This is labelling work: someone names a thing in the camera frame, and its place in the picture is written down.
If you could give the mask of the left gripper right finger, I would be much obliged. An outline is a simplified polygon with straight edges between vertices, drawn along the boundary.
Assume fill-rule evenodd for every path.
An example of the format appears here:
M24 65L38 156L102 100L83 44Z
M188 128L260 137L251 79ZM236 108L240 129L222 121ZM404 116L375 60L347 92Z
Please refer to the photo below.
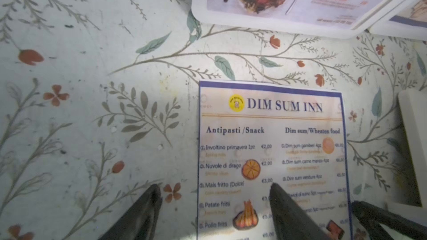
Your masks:
M269 201L278 240L330 238L277 183L271 185Z

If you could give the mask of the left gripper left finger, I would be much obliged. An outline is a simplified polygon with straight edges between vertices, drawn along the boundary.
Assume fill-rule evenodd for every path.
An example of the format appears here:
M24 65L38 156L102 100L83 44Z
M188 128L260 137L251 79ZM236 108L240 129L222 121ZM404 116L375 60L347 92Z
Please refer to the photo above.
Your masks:
M151 185L126 213L99 239L151 240L154 238L162 197L160 186Z

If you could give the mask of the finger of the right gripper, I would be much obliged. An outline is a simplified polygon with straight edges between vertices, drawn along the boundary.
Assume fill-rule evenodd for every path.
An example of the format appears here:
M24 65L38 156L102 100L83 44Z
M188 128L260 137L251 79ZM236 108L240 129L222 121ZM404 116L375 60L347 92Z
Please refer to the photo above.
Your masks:
M369 233L372 240L393 239L381 226L382 224L412 240L425 240L427 238L427 228L425 226L370 203L354 201L351 203L351 211Z

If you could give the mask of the Dim Sum menu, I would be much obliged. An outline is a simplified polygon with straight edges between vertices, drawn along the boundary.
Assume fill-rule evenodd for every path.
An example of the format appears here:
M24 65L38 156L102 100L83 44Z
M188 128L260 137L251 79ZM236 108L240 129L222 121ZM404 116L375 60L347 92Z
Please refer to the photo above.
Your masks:
M338 91L200 82L197 239L275 240L278 184L326 234L353 238Z
M413 6L409 6L390 21L416 27L427 27L427 0L419 0Z

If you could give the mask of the white rack panel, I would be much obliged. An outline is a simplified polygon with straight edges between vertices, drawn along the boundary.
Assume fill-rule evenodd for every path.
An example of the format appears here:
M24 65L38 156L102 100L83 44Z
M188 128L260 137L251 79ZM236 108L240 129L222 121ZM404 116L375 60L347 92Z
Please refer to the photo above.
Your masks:
M202 23L348 39L405 0L192 0Z
M427 95L411 88L401 91L398 99L421 206L388 201L387 209L425 226L427 224Z
M404 0L369 28L372 34L427 40L427 0Z

